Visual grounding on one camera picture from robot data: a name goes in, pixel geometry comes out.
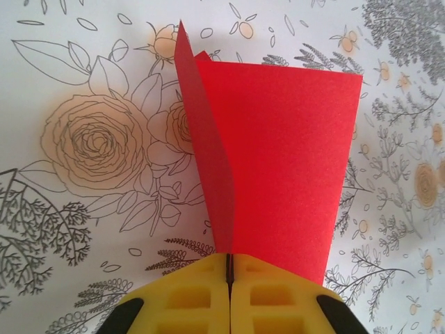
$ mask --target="yellow foam block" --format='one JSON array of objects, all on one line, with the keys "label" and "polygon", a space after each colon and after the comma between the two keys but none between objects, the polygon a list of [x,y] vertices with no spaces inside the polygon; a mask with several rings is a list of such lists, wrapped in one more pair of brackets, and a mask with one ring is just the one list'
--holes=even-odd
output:
[{"label": "yellow foam block", "polygon": [[127,294],[144,305],[128,334],[228,334],[226,254],[210,255]]},{"label": "yellow foam block", "polygon": [[234,256],[232,334],[335,334],[317,303],[334,292],[248,255]]}]

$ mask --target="botanical print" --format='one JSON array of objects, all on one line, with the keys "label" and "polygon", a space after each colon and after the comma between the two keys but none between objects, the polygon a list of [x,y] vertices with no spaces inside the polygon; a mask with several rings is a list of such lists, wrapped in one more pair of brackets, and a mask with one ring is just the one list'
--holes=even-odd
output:
[{"label": "botanical print", "polygon": [[[2,329],[94,333],[131,289],[214,253],[174,67],[182,19],[212,61],[363,76],[324,284],[370,333],[445,334],[443,2],[195,5],[4,6]],[[70,302],[13,321],[55,294]]]}]

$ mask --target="yellow foam holder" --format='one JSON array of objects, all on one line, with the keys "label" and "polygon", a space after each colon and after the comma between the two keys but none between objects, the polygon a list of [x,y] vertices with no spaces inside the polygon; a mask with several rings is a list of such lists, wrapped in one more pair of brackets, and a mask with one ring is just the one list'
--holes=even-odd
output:
[{"label": "yellow foam holder", "polygon": [[210,255],[132,291],[97,334],[367,333],[334,292],[249,255],[230,258]]}]

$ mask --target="rose illustration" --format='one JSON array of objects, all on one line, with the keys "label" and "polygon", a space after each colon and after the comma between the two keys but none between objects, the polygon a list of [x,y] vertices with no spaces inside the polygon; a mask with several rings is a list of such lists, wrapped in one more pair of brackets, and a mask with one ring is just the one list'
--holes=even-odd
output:
[{"label": "rose illustration", "polygon": [[130,101],[75,95],[48,118],[42,148],[68,190],[103,196],[133,189],[150,140],[147,118]]},{"label": "rose illustration", "polygon": [[420,164],[417,167],[414,188],[423,206],[434,205],[437,198],[437,178],[430,164]]},{"label": "rose illustration", "polygon": [[156,54],[166,61],[173,60],[177,39],[177,27],[169,24],[156,33],[154,39],[148,43],[145,49]]},{"label": "rose illustration", "polygon": [[186,112],[182,101],[174,103],[170,111],[162,111],[150,118],[148,124],[152,136],[170,144],[176,151],[193,154]]}]

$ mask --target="red paper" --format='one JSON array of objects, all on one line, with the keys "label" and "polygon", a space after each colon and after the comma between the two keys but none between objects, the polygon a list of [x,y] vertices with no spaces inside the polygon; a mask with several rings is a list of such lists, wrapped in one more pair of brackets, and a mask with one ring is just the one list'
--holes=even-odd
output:
[{"label": "red paper", "polygon": [[217,251],[321,284],[362,77],[201,59],[181,25],[175,63]]}]

